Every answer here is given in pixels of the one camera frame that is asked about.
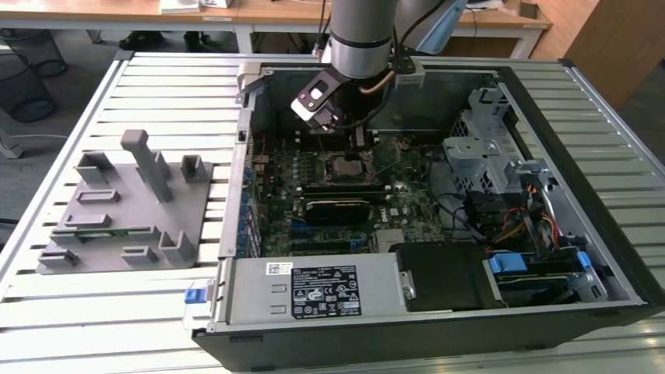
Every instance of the white label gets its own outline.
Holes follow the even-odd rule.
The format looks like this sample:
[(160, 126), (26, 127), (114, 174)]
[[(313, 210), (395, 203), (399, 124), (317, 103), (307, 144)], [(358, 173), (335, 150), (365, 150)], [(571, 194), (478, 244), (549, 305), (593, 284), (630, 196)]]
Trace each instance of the white label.
[(339, 309), (350, 309), (361, 306), (359, 302), (339, 302)]
[(266, 275), (289, 275), (293, 263), (266, 263)]
[(203, 21), (230, 22), (230, 17), (203, 17)]

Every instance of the aluminum extrusion table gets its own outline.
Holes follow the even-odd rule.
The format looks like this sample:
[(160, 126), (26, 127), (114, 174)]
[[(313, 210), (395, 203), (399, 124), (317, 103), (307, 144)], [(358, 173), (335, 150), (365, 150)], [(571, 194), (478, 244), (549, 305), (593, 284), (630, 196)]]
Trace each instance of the aluminum extrusion table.
[[(137, 53), (113, 61), (53, 167), (0, 255), (0, 372), (226, 372), (190, 340), (205, 310), (182, 321), (182, 292), (214, 276), (238, 118), (241, 62), (311, 62), (293, 55)], [(427, 65), (509, 65), (582, 172), (665, 284), (665, 169), (597, 96), (575, 68), (558, 62), (422, 58)], [(73, 164), (85, 150), (120, 150), (125, 129), (141, 128), (166, 162), (195, 150), (214, 163), (213, 185), (189, 270), (42, 276), (37, 257), (72, 197)], [(537, 149), (522, 134), (531, 152)], [(555, 349), (381, 362), (294, 372), (663, 372), (665, 315), (598, 330)]]

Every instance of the wire mesh trash can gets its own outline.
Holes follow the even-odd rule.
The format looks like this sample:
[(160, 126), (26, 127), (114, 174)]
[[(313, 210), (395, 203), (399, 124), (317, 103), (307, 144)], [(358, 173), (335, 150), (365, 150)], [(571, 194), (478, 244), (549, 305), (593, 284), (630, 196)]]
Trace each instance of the wire mesh trash can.
[(12, 51), (28, 56), (37, 76), (57, 76), (66, 70), (50, 31), (33, 29), (0, 29), (0, 38)]
[(0, 108), (18, 122), (37, 121), (54, 111), (49, 91), (24, 55), (0, 55)]

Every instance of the desk leg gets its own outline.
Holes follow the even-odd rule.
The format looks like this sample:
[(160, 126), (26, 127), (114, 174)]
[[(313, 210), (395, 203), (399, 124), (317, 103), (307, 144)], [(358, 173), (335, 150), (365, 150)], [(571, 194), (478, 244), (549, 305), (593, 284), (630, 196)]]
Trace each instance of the desk leg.
[(8, 159), (21, 158), (22, 148), (10, 136), (0, 129), (0, 154)]
[(235, 39), (238, 41), (238, 53), (242, 53), (245, 55), (251, 54), (251, 25), (233, 25), (233, 32), (235, 33)]
[(529, 58), (541, 34), (542, 29), (523, 30), (523, 34), (515, 44), (515, 49), (511, 50), (510, 58)]

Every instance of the wooden desk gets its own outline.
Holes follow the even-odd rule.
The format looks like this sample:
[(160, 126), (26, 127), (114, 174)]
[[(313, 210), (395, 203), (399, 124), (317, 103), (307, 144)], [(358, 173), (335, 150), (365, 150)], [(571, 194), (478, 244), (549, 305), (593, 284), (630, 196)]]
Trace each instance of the wooden desk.
[[(519, 0), (507, 0), (507, 7), (514, 9)], [(241, 0), (237, 23), (247, 28), (245, 32), (302, 32), (315, 33), (321, 17), (318, 0), (302, 2), (298, 0)], [(543, 15), (538, 19), (510, 16), (497, 10), (466, 13), (459, 18), (454, 37), (490, 37), (517, 39), (511, 50), (511, 58), (529, 58), (539, 34), (551, 27), (551, 22)]]
[[(234, 0), (231, 8), (181, 14), (158, 14), (158, 0), (0, 0), (1, 27), (233, 31), (239, 53), (251, 53), (253, 32), (315, 33), (319, 15), (319, 3), (295, 0)], [(477, 11), (475, 25), (473, 15), (463, 14), (453, 36), (517, 39), (511, 57), (527, 58), (550, 26), (543, 16), (527, 19), (497, 10)]]
[(238, 3), (235, 0), (227, 9), (202, 8), (198, 13), (158, 14), (158, 0), (0, 0), (0, 25), (6, 27), (9, 19), (88, 21), (104, 25), (110, 22), (202, 23), (203, 17), (223, 17), (226, 22), (233, 22)]

